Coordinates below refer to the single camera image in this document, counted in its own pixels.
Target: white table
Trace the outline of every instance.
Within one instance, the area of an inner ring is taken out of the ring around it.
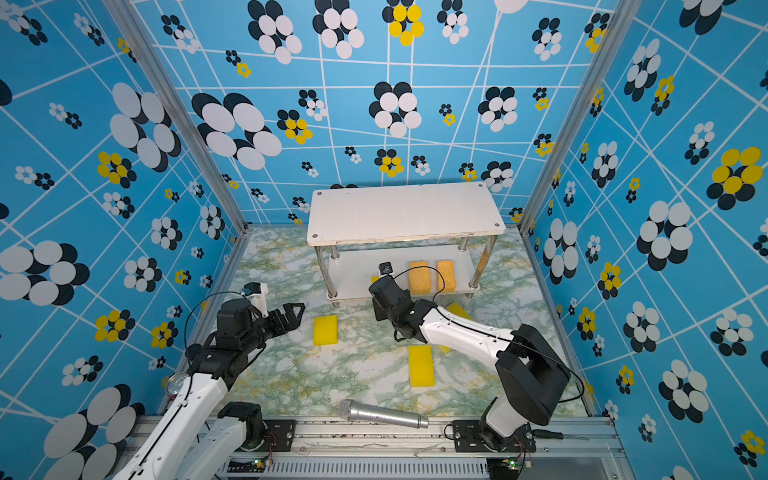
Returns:
[[[454,293],[475,292],[496,241],[505,225],[483,182],[428,184],[398,187],[339,188],[313,192],[306,242],[315,248],[329,300],[366,298],[371,277],[379,264],[391,262],[394,274],[410,263],[452,260]],[[467,251],[469,237],[488,236],[475,268]],[[461,237],[458,245],[350,250],[339,254],[339,245]],[[329,264],[323,247],[331,247]],[[437,276],[432,292],[437,291]],[[408,276],[397,279],[409,288]]]

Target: silver microphone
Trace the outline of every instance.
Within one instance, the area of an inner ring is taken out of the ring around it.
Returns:
[[[429,426],[429,419],[418,413],[384,409],[382,407],[366,405],[352,399],[341,401],[339,404],[339,417],[354,422],[389,423],[390,425],[400,425],[414,429],[425,429]]]

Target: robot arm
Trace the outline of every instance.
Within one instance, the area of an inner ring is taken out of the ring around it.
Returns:
[[[196,349],[190,346],[195,355],[189,376],[147,441],[115,474],[116,480],[208,480],[236,449],[263,440],[261,408],[230,402],[219,412],[211,433],[187,454],[210,413],[250,365],[249,354],[301,324],[303,303],[285,303],[284,312],[267,313],[265,284],[249,283],[243,290],[248,297],[221,306],[217,331],[206,344]]]
[[[415,338],[458,350],[493,366],[505,394],[480,420],[487,446],[502,450],[526,422],[547,425],[571,377],[557,353],[536,328],[499,329],[456,316],[428,300],[411,301],[390,275],[371,287],[377,320],[388,319],[405,339]]]

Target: sponge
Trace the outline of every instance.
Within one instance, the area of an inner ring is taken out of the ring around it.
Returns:
[[[411,262],[410,268],[414,266],[427,266],[427,262]],[[429,272],[429,268],[417,268],[408,272],[412,295],[426,295],[432,291],[432,277]]]
[[[315,317],[315,345],[339,342],[339,320],[336,315]]]
[[[472,317],[469,316],[469,314],[466,312],[466,310],[464,310],[462,308],[462,306],[459,305],[456,302],[451,303],[445,309],[448,310],[450,313],[453,313],[454,315],[458,315],[458,316],[460,316],[462,318],[466,318],[466,319],[469,319],[469,320],[472,319]]]
[[[450,293],[456,290],[456,278],[453,273],[453,262],[451,260],[438,260],[437,271],[442,274],[442,278],[437,276],[437,291],[442,288],[442,279],[445,279],[445,290],[443,293]]]
[[[435,366],[432,364],[431,346],[409,346],[408,363],[411,367],[411,387],[435,386]]]

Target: blue wallpaper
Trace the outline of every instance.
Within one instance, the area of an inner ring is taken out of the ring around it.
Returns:
[[[768,478],[766,24],[645,0],[523,233],[637,478]]]
[[[318,188],[483,179],[513,222],[617,0],[132,4],[249,221],[307,222]]]
[[[103,478],[236,233],[100,2],[0,19],[0,478]]]

